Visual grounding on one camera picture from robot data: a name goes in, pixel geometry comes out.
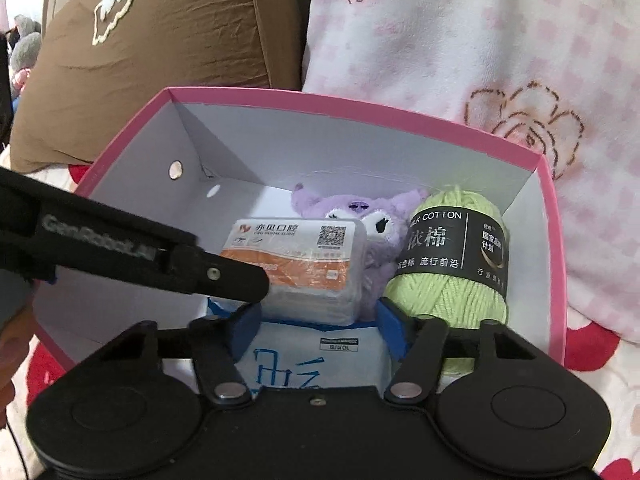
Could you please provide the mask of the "person's left hand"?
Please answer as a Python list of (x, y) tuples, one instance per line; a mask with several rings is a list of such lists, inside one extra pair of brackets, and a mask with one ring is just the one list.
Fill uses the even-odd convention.
[(32, 306), (24, 307), (1, 332), (0, 354), (0, 408), (1, 425), (6, 421), (6, 407), (13, 401), (15, 392), (12, 379), (25, 361), (29, 343), (36, 330)]

